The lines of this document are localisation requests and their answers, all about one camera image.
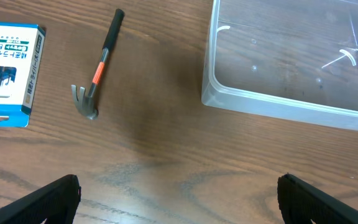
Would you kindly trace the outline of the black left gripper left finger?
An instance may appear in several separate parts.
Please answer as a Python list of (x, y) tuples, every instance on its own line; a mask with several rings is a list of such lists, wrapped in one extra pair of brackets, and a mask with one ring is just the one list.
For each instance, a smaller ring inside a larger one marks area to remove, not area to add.
[(80, 201), (78, 178), (69, 174), (0, 208), (0, 223), (73, 223)]

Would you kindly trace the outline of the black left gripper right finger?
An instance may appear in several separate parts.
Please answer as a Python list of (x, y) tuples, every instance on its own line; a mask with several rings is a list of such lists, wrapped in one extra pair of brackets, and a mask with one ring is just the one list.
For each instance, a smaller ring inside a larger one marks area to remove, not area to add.
[(277, 196), (286, 224), (358, 224), (358, 210), (294, 175), (278, 178)]

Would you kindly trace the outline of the small claw hammer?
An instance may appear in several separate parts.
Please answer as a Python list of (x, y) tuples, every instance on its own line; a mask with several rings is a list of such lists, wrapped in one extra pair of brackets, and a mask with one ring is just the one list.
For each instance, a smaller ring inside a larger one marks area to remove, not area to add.
[(79, 114), (81, 114), (87, 119), (96, 119), (98, 117), (98, 110), (95, 107), (94, 96), (96, 94), (96, 90), (100, 83), (110, 54), (116, 44), (124, 16), (125, 14), (122, 9), (115, 10), (114, 17), (104, 40), (101, 57), (94, 73), (89, 90), (86, 91), (86, 88), (82, 86), (80, 88), (77, 88), (76, 85), (71, 85), (71, 93), (74, 105)]

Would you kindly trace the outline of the clear plastic container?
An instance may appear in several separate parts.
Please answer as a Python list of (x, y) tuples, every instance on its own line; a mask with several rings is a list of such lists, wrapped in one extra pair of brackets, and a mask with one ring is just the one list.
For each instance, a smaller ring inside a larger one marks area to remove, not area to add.
[(358, 0), (215, 0), (201, 100), (358, 131)]

